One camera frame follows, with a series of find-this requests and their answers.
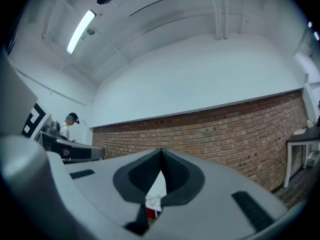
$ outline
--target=person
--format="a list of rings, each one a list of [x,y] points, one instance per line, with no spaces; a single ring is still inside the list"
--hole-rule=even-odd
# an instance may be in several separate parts
[[[79,124],[79,118],[76,113],[70,113],[65,117],[65,121],[63,122],[60,128],[60,137],[62,139],[66,139],[69,141],[69,126],[72,126],[74,123]]]

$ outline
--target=black table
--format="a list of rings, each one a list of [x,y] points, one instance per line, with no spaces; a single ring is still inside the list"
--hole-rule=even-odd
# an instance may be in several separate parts
[[[307,165],[307,145],[319,144],[320,143],[320,132],[315,127],[307,128],[304,134],[293,135],[286,141],[287,146],[287,161],[286,171],[284,178],[283,187],[288,187],[290,172],[291,172],[291,160],[292,160],[292,146],[303,145],[303,169]]]

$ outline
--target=fluorescent light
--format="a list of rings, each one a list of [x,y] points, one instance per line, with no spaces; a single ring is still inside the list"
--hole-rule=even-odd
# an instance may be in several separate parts
[[[82,20],[80,21],[79,25],[76,27],[71,40],[68,44],[66,51],[69,54],[72,54],[76,48],[76,45],[81,38],[82,34],[85,32],[86,28],[90,24],[90,22],[96,17],[96,14],[92,10],[88,10],[86,14],[83,16]]]
[[[314,36],[319,41],[320,38],[319,38],[318,32],[314,32]]]

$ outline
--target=white shirt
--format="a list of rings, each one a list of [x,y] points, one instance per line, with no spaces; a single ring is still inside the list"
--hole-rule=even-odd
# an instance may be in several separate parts
[[[62,127],[60,128],[60,135],[69,140],[69,125],[67,125],[66,122],[63,122]]]

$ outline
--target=red object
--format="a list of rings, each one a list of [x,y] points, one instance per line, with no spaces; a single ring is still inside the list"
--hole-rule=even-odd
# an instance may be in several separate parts
[[[146,210],[146,216],[147,216],[149,219],[154,219],[154,218],[156,217],[154,210],[149,209],[149,208],[145,208],[145,210]]]

